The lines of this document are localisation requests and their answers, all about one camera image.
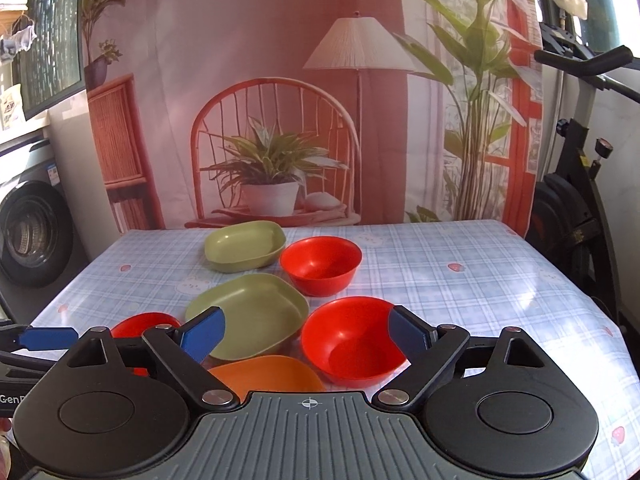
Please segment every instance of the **metal screw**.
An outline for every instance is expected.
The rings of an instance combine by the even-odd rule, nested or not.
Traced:
[[[212,406],[224,406],[234,400],[234,394],[226,390],[209,390],[202,394],[202,401]]]
[[[409,402],[409,394],[402,390],[382,390],[378,394],[378,400],[389,406],[402,406]]]

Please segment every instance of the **floor lamp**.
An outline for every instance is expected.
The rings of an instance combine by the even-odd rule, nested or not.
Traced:
[[[382,24],[373,17],[338,18],[313,51],[305,69],[355,70],[355,126],[360,145],[358,154],[358,209],[362,214],[362,73],[364,69],[413,72],[412,58]]]

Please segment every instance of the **lamp shade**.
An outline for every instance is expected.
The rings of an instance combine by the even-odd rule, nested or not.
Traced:
[[[304,68],[386,68],[413,72],[404,48],[372,17],[338,18]]]

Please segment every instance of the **white flower pot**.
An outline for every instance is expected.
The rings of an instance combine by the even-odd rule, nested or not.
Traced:
[[[296,206],[296,196],[300,184],[285,182],[284,184],[244,184],[242,196],[249,206],[249,211],[260,216],[291,216]]]

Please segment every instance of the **hanging cloth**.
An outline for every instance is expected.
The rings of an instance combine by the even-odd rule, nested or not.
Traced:
[[[28,25],[23,30],[19,30],[8,39],[15,41],[15,46],[18,52],[22,50],[29,50],[31,43],[37,38],[35,28],[33,25]]]
[[[17,53],[18,49],[15,41],[0,36],[0,66],[11,63]]]

